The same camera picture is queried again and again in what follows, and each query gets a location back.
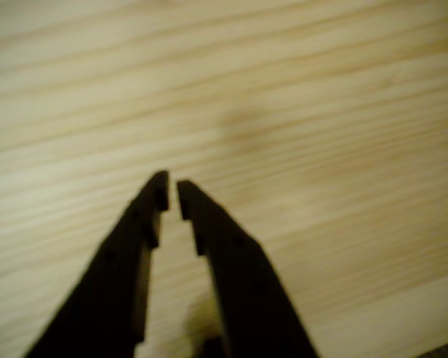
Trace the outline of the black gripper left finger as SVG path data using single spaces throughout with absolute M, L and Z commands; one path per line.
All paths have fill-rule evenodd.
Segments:
M 133 357 L 143 342 L 152 252 L 169 208 L 169 174 L 153 174 L 27 357 Z

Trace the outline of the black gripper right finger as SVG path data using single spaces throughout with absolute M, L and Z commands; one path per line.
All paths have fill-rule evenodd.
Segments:
M 177 184 L 217 300 L 221 334 L 201 357 L 316 357 L 317 352 L 259 243 L 190 180 Z

